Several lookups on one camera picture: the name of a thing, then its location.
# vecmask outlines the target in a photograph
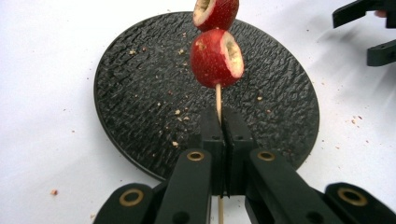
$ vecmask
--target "black round plate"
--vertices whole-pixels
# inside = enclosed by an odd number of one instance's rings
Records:
[[[245,73],[223,90],[223,106],[242,114],[260,147],[280,151],[297,169],[318,135],[318,99],[309,77],[265,32],[235,20],[230,33]],[[172,174],[189,135],[200,132],[200,112],[215,106],[215,91],[201,86],[190,68],[198,34],[192,12],[146,19],[111,43],[96,71],[94,100],[108,137],[159,179]]]

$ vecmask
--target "wooden skewer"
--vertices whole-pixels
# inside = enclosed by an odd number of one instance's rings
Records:
[[[219,123],[221,125],[221,85],[216,85],[216,110],[218,111]]]
[[[216,110],[218,112],[219,123],[221,126],[221,85],[216,85]],[[219,224],[224,223],[224,205],[221,196],[218,197],[219,205]]]

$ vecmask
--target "white surface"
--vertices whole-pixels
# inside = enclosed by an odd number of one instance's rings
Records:
[[[283,44],[317,91],[318,141],[298,173],[321,191],[338,181],[360,186],[395,211],[396,63],[367,67],[365,60],[368,48],[395,39],[396,30],[372,12],[333,29],[332,13],[349,2],[240,0],[237,19]],[[116,188],[158,184],[106,137],[94,74],[124,30],[194,4],[0,2],[0,223],[92,223]],[[243,198],[226,200],[225,209],[226,223],[249,223]]]

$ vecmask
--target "black mechanical part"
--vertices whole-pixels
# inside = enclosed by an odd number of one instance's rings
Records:
[[[256,147],[250,130],[236,110],[223,107],[222,127],[226,138],[226,189],[227,195],[244,195],[246,190],[245,160]]]
[[[387,28],[396,28],[396,2],[394,0],[358,0],[340,7],[332,14],[333,27],[344,25],[366,15],[366,11],[387,12]]]
[[[394,62],[396,62],[396,39],[367,49],[367,65],[369,66],[382,66]]]
[[[332,14],[333,28],[357,20],[366,11],[383,10],[387,13],[386,28],[396,28],[396,1],[358,0],[340,7]],[[367,49],[367,65],[382,66],[396,62],[396,40]]]
[[[245,138],[250,140],[250,135],[235,110],[225,107],[222,114],[223,133],[219,134],[215,110],[207,109],[202,113],[201,123],[206,125],[202,131],[208,131],[209,127],[215,127],[215,131],[201,133],[199,139],[204,141],[215,136],[215,144],[201,142],[196,145],[203,148],[192,147],[182,152],[171,177],[154,189],[137,184],[117,189],[99,211],[94,223],[207,224],[211,196],[216,195],[211,188],[220,183],[226,184],[216,179],[218,176],[214,169],[219,167],[223,167],[223,173],[243,182],[230,185],[229,189],[231,192],[238,189],[246,196],[245,207],[254,224],[395,223],[396,215],[364,189],[337,183],[321,193],[310,188],[277,151],[257,147],[250,141],[232,148]],[[218,147],[217,141],[222,139],[222,135],[227,139],[226,147]],[[215,166],[211,155],[212,152],[217,153],[215,149],[233,151],[236,148],[239,151],[233,152],[232,156],[224,153],[217,155],[230,160],[228,163],[235,164],[238,169],[230,172],[230,166]]]
[[[277,152],[252,150],[248,175],[260,194],[260,198],[249,199],[265,203],[276,223],[343,223]]]
[[[212,194],[223,196],[225,191],[224,170],[226,156],[224,137],[219,123],[219,117],[214,107],[209,107],[201,113],[201,141],[199,148],[204,148],[212,155]]]
[[[169,179],[155,224],[208,224],[210,221],[212,157],[201,149],[180,154]]]

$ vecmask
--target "screw hole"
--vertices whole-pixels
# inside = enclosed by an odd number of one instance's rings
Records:
[[[188,223],[189,220],[190,220],[190,216],[186,212],[178,212],[173,215],[173,222],[175,224],[185,224]]]
[[[120,196],[120,204],[131,207],[139,204],[143,200],[144,193],[140,189],[128,189]]]
[[[273,161],[275,159],[275,155],[269,151],[261,151],[257,157],[263,161]]]
[[[321,224],[324,222],[323,216],[317,212],[309,212],[306,214],[306,218],[310,223]]]
[[[367,204],[366,197],[354,189],[340,188],[337,193],[338,197],[342,200],[355,206],[364,206]]]
[[[201,161],[204,159],[204,156],[205,156],[204,153],[199,152],[199,151],[193,151],[193,152],[190,152],[189,154],[187,154],[187,158],[190,161]]]

